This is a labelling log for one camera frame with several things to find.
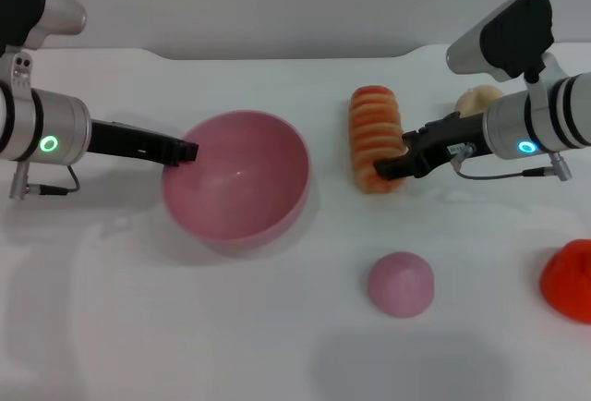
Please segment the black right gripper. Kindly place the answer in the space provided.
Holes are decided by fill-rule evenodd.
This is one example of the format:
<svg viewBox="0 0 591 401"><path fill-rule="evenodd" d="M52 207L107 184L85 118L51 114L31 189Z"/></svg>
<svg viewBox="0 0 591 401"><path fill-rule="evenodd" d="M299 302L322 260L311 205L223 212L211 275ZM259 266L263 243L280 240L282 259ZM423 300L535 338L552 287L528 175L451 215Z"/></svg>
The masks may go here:
<svg viewBox="0 0 591 401"><path fill-rule="evenodd" d="M427 123L403 136L408 152L404 156L379 159L374 162L381 179L424 177L443 164L447 164L464 145L474 145L474 156L492 154L487 145L483 114L460 117L457 112L443 119Z"/></svg>

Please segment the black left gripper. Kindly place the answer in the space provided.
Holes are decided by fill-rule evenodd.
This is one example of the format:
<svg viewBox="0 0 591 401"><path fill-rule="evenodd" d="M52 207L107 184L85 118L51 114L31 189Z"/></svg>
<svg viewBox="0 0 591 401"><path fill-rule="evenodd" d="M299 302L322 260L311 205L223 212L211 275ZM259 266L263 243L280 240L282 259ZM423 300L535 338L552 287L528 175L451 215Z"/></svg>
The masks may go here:
<svg viewBox="0 0 591 401"><path fill-rule="evenodd" d="M88 152L179 166L197 159L199 145L144 128L93 120Z"/></svg>

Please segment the beige round bread bun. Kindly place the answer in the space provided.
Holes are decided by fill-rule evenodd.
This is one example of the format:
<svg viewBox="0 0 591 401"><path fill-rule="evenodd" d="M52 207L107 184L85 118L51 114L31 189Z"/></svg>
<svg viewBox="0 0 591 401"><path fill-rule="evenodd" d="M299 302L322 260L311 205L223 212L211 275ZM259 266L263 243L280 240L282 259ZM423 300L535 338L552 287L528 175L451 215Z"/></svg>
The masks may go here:
<svg viewBox="0 0 591 401"><path fill-rule="evenodd" d="M500 99L503 93L490 85L480 85L466 91L456 102L454 111L461 117L485 113L488 107Z"/></svg>

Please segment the pink plastic bowl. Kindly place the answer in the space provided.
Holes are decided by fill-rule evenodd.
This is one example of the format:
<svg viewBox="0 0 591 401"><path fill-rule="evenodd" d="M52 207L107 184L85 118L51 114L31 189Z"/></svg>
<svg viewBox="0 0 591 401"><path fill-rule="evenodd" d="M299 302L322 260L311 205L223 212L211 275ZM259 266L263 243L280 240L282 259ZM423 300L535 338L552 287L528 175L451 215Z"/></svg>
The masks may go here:
<svg viewBox="0 0 591 401"><path fill-rule="evenodd" d="M171 217L203 244L218 249L263 247L303 212L312 167L296 128L277 115L239 110L216 115L184 137L195 161L163 170Z"/></svg>

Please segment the orange striped bread roll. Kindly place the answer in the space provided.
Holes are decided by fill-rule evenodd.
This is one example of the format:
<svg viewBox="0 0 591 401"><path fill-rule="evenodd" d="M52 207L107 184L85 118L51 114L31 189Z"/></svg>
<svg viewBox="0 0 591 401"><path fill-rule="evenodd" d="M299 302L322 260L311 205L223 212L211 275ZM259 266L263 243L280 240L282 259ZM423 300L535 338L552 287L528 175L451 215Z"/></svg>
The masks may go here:
<svg viewBox="0 0 591 401"><path fill-rule="evenodd" d="M351 96L348 133L353 175L357 186L368 194L389 194L402 179L382 179L374 163L406 154L401 116L394 93L374 85L357 89Z"/></svg>

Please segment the red pleated bun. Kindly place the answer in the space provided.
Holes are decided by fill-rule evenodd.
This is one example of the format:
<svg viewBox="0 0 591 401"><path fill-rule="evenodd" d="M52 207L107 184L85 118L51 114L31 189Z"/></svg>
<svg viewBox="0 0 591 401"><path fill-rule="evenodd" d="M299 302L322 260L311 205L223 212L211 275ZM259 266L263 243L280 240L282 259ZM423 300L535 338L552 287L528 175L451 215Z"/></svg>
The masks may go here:
<svg viewBox="0 0 591 401"><path fill-rule="evenodd" d="M591 324L591 239L576 239L555 253L540 275L539 287L557 312Z"/></svg>

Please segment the pink round bun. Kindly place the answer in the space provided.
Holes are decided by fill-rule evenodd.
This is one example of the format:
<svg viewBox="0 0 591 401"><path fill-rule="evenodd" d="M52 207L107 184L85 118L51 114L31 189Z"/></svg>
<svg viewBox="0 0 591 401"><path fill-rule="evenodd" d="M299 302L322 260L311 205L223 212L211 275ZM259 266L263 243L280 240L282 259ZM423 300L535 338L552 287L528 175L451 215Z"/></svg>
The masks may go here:
<svg viewBox="0 0 591 401"><path fill-rule="evenodd" d="M396 318L422 314L435 296L429 263L411 252L394 252L379 259L368 274L368 297L377 309Z"/></svg>

